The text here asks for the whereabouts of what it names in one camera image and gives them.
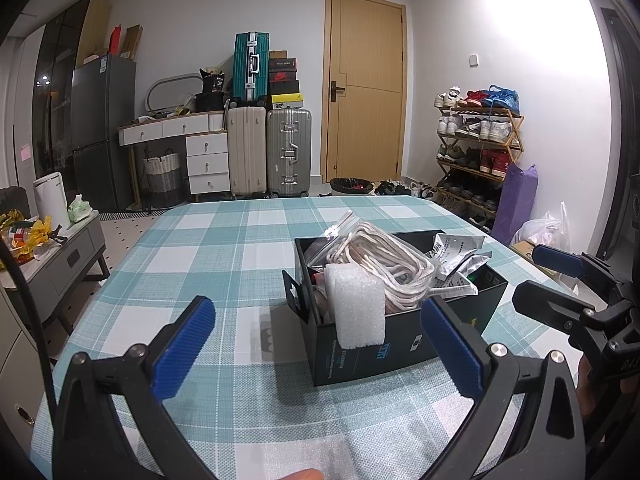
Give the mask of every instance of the white appliance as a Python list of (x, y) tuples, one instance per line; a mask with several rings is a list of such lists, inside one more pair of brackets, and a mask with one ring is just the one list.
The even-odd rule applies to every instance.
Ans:
[(33, 192), (36, 196), (36, 208), (38, 215), (44, 222), (45, 216), (51, 216), (51, 228), (58, 225), (65, 231), (71, 226), (69, 214), (66, 211), (65, 185), (62, 183), (62, 175), (59, 172), (43, 176), (33, 183)]

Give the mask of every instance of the teal suitcase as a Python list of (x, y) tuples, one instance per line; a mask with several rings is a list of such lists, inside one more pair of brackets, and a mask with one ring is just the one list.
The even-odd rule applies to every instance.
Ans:
[(266, 104), (269, 84), (269, 33), (236, 34), (233, 101)]

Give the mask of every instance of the gray refrigerator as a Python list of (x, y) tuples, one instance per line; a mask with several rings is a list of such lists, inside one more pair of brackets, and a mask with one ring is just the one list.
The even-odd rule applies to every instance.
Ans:
[(107, 54), (74, 71), (71, 139), (78, 191), (94, 209), (117, 212), (133, 202), (127, 149), (118, 127), (134, 119), (136, 63)]

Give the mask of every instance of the cable bundle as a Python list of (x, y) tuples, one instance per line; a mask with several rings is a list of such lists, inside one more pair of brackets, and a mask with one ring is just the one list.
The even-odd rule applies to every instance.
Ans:
[(414, 309), (429, 290), (435, 272), (424, 254), (364, 220), (331, 248), (326, 259), (330, 264), (359, 264), (382, 280), (387, 314)]

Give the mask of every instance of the red sneaker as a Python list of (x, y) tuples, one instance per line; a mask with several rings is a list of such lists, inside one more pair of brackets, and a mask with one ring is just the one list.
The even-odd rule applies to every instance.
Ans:
[(494, 152), (492, 152), (492, 150), (482, 150), (480, 155), (480, 171), (483, 173), (491, 173), (493, 160)]
[(491, 174), (505, 178), (507, 176), (507, 168), (509, 167), (511, 159), (507, 152), (496, 152), (494, 156), (494, 166), (491, 169)]
[(467, 92), (466, 93), (466, 105), (467, 106), (482, 106), (482, 99), (486, 99), (489, 97), (489, 94), (483, 90), (478, 90), (476, 92)]

